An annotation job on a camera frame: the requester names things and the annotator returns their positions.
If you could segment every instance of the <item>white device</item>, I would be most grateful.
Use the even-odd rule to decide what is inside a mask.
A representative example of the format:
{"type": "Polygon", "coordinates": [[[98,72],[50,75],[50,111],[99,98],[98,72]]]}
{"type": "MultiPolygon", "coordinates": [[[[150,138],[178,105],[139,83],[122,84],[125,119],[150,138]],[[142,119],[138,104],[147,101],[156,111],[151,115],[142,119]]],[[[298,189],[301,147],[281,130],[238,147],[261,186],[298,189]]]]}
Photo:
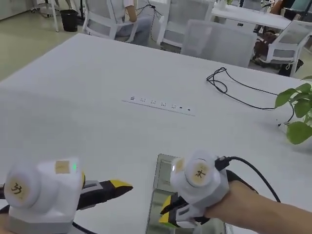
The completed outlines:
{"type": "Polygon", "coordinates": [[[189,158],[172,162],[170,184],[189,204],[177,210],[176,222],[182,228],[194,228],[194,217],[202,217],[206,207],[219,202],[229,191],[226,170],[215,168],[217,157],[196,151],[189,158]]]}
{"type": "Polygon", "coordinates": [[[84,174],[77,158],[33,166],[15,164],[4,186],[8,230],[16,234],[64,234],[72,228],[84,174]]]}

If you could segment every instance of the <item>chair leg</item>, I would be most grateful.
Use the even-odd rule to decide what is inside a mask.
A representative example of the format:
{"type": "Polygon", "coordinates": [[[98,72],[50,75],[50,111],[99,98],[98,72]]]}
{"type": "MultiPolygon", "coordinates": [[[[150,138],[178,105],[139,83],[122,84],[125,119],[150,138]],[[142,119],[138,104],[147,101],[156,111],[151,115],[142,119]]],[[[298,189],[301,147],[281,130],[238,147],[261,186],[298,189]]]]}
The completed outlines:
{"type": "Polygon", "coordinates": [[[57,20],[57,14],[55,12],[54,0],[50,0],[50,1],[51,1],[51,6],[52,6],[55,31],[58,33],[59,32],[59,25],[58,25],[58,20],[57,20]]]}
{"type": "Polygon", "coordinates": [[[292,70],[291,70],[290,77],[294,77],[294,74],[296,73],[297,65],[298,65],[298,58],[296,59],[295,62],[292,63],[292,70]]]}

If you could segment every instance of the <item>plant leaf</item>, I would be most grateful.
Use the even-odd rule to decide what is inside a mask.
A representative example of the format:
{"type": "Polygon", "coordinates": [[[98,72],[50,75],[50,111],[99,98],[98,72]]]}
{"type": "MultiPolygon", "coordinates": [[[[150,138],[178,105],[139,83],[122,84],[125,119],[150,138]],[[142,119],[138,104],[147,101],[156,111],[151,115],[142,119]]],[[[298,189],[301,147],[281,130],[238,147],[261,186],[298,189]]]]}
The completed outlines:
{"type": "Polygon", "coordinates": [[[303,93],[308,93],[311,90],[311,85],[309,83],[302,84],[296,88],[296,90],[303,93]]]}
{"type": "Polygon", "coordinates": [[[296,116],[298,118],[302,118],[303,116],[305,116],[309,112],[310,109],[311,109],[311,104],[309,100],[300,99],[294,105],[294,112],[296,113],[296,116]]]}
{"type": "Polygon", "coordinates": [[[312,79],[312,76],[304,77],[302,80],[304,80],[304,79],[312,79]]]}
{"type": "Polygon", "coordinates": [[[294,96],[290,102],[293,103],[294,101],[298,101],[299,99],[309,99],[310,98],[310,94],[308,93],[298,93],[296,96],[294,96]]]}
{"type": "Polygon", "coordinates": [[[294,93],[297,93],[295,89],[288,89],[277,95],[275,100],[275,108],[284,105],[294,93]]]}
{"type": "Polygon", "coordinates": [[[303,122],[291,123],[287,127],[286,136],[292,144],[300,144],[312,136],[312,127],[303,122]]]}

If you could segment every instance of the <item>chair backrest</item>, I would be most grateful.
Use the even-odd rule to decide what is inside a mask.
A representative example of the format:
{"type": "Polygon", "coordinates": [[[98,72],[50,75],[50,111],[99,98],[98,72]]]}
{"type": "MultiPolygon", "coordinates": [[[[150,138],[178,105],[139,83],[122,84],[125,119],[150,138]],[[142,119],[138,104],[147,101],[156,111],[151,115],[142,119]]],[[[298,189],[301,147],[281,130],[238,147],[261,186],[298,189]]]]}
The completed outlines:
{"type": "Polygon", "coordinates": [[[182,46],[189,20],[210,20],[214,0],[168,0],[162,41],[182,46]]]}
{"type": "Polygon", "coordinates": [[[244,0],[243,8],[260,11],[262,9],[261,0],[244,0]]]}
{"type": "Polygon", "coordinates": [[[305,11],[309,2],[310,0],[295,0],[290,8],[297,11],[305,11]]]}
{"type": "Polygon", "coordinates": [[[114,39],[117,22],[111,0],[84,0],[84,2],[86,12],[83,31],[94,36],[114,39]]]}
{"type": "Polygon", "coordinates": [[[301,48],[312,35],[312,23],[293,20],[287,28],[269,45],[267,58],[292,62],[297,59],[301,48]]]}
{"type": "Polygon", "coordinates": [[[181,54],[248,67],[257,35],[228,25],[190,20],[181,54]]]}

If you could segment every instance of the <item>sticker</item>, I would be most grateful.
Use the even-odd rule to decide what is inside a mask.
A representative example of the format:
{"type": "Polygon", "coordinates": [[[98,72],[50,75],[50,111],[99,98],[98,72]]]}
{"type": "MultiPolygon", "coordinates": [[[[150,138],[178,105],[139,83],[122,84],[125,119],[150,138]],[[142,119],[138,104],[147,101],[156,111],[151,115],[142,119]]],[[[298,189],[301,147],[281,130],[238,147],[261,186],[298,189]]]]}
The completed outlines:
{"type": "Polygon", "coordinates": [[[56,174],[69,174],[69,161],[56,161],[55,162],[55,173],[56,174]]]}
{"type": "Polygon", "coordinates": [[[175,173],[179,173],[180,171],[183,171],[183,169],[184,169],[184,158],[181,158],[175,164],[175,173]]]}
{"type": "Polygon", "coordinates": [[[205,163],[198,163],[193,171],[192,181],[195,184],[202,185],[208,173],[208,166],[205,163]]]}
{"type": "Polygon", "coordinates": [[[29,187],[15,177],[11,178],[8,184],[5,184],[4,189],[19,201],[24,201],[29,195],[29,187]]]}

